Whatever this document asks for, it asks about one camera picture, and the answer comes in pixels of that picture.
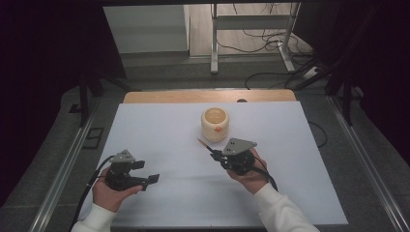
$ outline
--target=black cable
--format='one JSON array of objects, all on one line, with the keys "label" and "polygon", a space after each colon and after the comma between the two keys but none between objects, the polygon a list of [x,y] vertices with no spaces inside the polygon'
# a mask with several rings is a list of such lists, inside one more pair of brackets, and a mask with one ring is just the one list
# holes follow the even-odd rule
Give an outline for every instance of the black cable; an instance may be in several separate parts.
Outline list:
[{"label": "black cable", "polygon": [[255,76],[257,76],[257,75],[261,75],[261,74],[277,74],[277,75],[289,75],[289,73],[279,73],[279,72],[259,72],[259,73],[255,73],[255,74],[252,74],[252,75],[250,75],[250,76],[248,76],[248,78],[245,80],[245,87],[248,89],[248,90],[250,90],[250,88],[248,87],[248,82],[253,78],[253,77],[255,77]]},{"label": "black cable", "polygon": [[265,10],[268,8],[268,3],[265,3],[265,8],[262,9],[262,11],[259,14],[262,14],[263,12],[265,12]]},{"label": "black cable", "polygon": [[211,18],[214,18],[214,14],[212,12],[212,4],[209,5],[211,7]]},{"label": "black cable", "polygon": [[272,89],[272,87],[274,87],[274,86],[277,86],[277,85],[280,85],[280,84],[284,84],[284,83],[286,83],[286,81],[282,81],[282,82],[275,83],[275,84],[271,85],[271,86],[268,88],[268,90]]},{"label": "black cable", "polygon": [[237,14],[238,14],[238,11],[236,11],[235,3],[232,3],[232,6],[233,6],[233,10],[235,11],[235,14],[237,15]]},{"label": "black cable", "polygon": [[99,177],[99,174],[103,168],[103,166],[114,156],[110,156],[107,159],[105,159],[102,164],[100,164],[99,168],[97,168],[97,170],[94,172],[93,176],[91,177],[90,181],[88,181],[87,186],[85,187],[84,192],[81,195],[81,198],[78,202],[76,211],[75,211],[75,215],[73,218],[73,222],[72,222],[72,226],[70,227],[70,231],[73,229],[73,226],[76,224],[76,222],[78,221],[78,216],[79,216],[79,212],[81,211],[81,206],[82,204],[84,204],[84,200],[88,195],[88,192],[90,191],[91,187],[94,185],[94,183],[96,182],[97,178]]},{"label": "black cable", "polygon": [[260,37],[264,42],[269,42],[269,39],[271,39],[272,37],[280,36],[280,35],[284,34],[284,32],[280,32],[280,33],[273,33],[273,34],[265,35],[266,29],[263,30],[262,35],[253,35],[253,34],[247,33],[245,30],[243,30],[243,31],[244,31],[245,35],[250,36],[250,37]]},{"label": "black cable", "polygon": [[303,55],[303,56],[311,56],[311,54],[306,54],[306,53],[302,52],[302,51],[299,49],[299,39],[298,39],[297,37],[290,35],[290,38],[296,40],[296,49],[298,50],[298,52],[299,52],[300,55]]},{"label": "black cable", "polygon": [[293,90],[291,87],[289,87],[289,83],[297,76],[299,73],[303,73],[307,71],[308,69],[311,69],[316,63],[318,62],[318,59],[316,57],[311,58],[308,62],[306,62],[304,65],[302,65],[297,71],[295,71],[289,79],[286,80],[284,83],[284,89],[290,89]]},{"label": "black cable", "polygon": [[325,141],[323,141],[320,145],[317,145],[317,148],[322,148],[323,146],[325,146],[328,143],[328,134],[326,133],[326,131],[320,127],[318,124],[313,123],[311,121],[307,121],[309,124],[311,125],[315,125],[316,127],[318,127],[322,132],[323,132],[323,136],[325,136]]},{"label": "black cable", "polygon": [[255,166],[253,166],[250,170],[255,171],[255,172],[258,172],[258,173],[264,175],[266,178],[268,178],[268,180],[269,180],[269,182],[271,183],[272,187],[273,187],[276,191],[278,191],[277,183],[275,182],[275,179],[274,179],[274,178],[271,176],[271,174],[269,173],[268,168],[266,168],[265,164],[263,164],[263,162],[262,162],[261,159],[259,159],[259,158],[257,158],[257,157],[255,157],[255,158],[262,164],[263,168],[265,168],[265,171],[262,170],[262,169],[260,169],[260,168],[255,167]]},{"label": "black cable", "polygon": [[242,49],[237,48],[237,47],[220,44],[220,42],[219,42],[218,39],[217,39],[217,43],[218,43],[218,45],[220,45],[221,47],[230,48],[230,49],[234,49],[234,50],[238,50],[238,51],[242,51],[242,52],[246,52],[246,53],[253,53],[253,52],[260,51],[260,50],[262,50],[263,48],[265,48],[268,44],[276,43],[276,42],[278,42],[278,41],[268,42],[268,43],[266,43],[265,45],[263,45],[262,47],[260,47],[260,48],[258,48],[258,49],[256,49],[256,50],[246,51],[246,50],[242,50]]},{"label": "black cable", "polygon": [[289,50],[289,52],[290,52],[290,59],[292,60],[292,62],[299,65],[299,66],[303,66],[305,63],[300,63],[300,61],[296,61],[295,60],[296,57],[301,57],[301,58],[306,58],[306,57],[313,58],[314,57],[314,55],[305,56],[305,55],[301,55],[301,54],[295,54],[295,53],[292,53],[290,50]]}]

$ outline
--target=yellow cup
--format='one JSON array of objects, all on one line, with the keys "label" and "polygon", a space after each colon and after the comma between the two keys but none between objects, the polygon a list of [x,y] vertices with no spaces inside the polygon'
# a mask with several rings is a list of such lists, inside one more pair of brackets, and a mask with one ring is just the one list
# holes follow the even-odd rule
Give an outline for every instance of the yellow cup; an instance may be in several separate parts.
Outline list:
[{"label": "yellow cup", "polygon": [[206,109],[201,117],[202,135],[214,142],[222,141],[229,132],[229,115],[226,110],[213,107]]}]

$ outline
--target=aluminum rail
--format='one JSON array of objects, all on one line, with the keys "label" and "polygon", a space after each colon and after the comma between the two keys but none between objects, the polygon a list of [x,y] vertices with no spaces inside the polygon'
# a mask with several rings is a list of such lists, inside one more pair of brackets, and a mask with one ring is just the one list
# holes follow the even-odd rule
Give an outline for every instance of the aluminum rail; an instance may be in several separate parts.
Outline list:
[{"label": "aluminum rail", "polygon": [[344,132],[346,133],[349,142],[352,144],[352,147],[359,158],[365,173],[367,174],[368,179],[370,180],[371,185],[376,192],[376,195],[379,197],[387,215],[392,221],[395,231],[397,232],[410,232],[409,225],[404,218],[402,211],[400,210],[395,198],[390,192],[389,188],[384,183],[379,172],[371,161],[370,156],[368,155],[365,147],[363,146],[359,136],[356,134],[353,127],[349,126],[344,120],[341,112],[340,104],[337,102],[335,97],[328,97],[331,105],[333,106],[334,113],[337,116],[338,121],[340,122]]},{"label": "aluminum rail", "polygon": [[64,186],[69,179],[70,173],[73,169],[73,165],[75,160],[78,156],[79,151],[81,150],[81,146],[84,142],[85,137],[87,136],[88,130],[90,129],[94,118],[97,106],[100,103],[100,99],[96,99],[95,102],[92,103],[90,115],[85,122],[84,126],[80,128],[75,136],[75,140],[70,147],[69,152],[66,155],[66,158],[61,163],[60,169],[57,172],[54,181],[52,182],[50,189],[48,190],[47,195],[44,198],[42,206],[37,212],[36,217],[29,229],[31,232],[41,232],[45,231],[47,225],[50,221],[50,218],[54,212],[54,209],[57,205],[58,199],[61,196],[61,193],[64,189]]}]

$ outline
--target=white board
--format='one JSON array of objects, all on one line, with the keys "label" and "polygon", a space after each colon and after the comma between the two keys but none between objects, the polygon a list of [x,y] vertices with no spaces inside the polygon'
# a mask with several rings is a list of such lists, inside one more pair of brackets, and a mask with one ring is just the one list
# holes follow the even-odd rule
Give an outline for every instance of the white board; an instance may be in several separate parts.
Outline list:
[{"label": "white board", "polygon": [[[230,116],[228,137],[219,143],[201,135],[200,116],[214,106],[223,107]],[[112,225],[263,226],[251,194],[231,180],[196,140],[222,150],[229,137],[257,143],[278,191],[288,195],[311,223],[347,223],[300,103],[279,101],[120,104],[101,161],[128,149],[137,160],[146,161],[132,176],[161,175],[147,191],[126,199]],[[88,215],[91,202],[90,192],[80,218]]]}]

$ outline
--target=dark wall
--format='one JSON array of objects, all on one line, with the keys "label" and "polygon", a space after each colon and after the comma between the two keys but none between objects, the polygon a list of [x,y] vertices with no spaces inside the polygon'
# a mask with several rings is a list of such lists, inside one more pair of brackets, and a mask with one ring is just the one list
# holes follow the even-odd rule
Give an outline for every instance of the dark wall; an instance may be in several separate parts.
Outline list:
[{"label": "dark wall", "polygon": [[15,1],[2,3],[0,20],[2,205],[79,76],[125,72],[101,6]]},{"label": "dark wall", "polygon": [[293,33],[313,47],[321,63],[330,66],[346,49],[365,5],[364,1],[303,2]]},{"label": "dark wall", "polygon": [[410,164],[410,4],[385,1],[354,58],[361,106]]}]

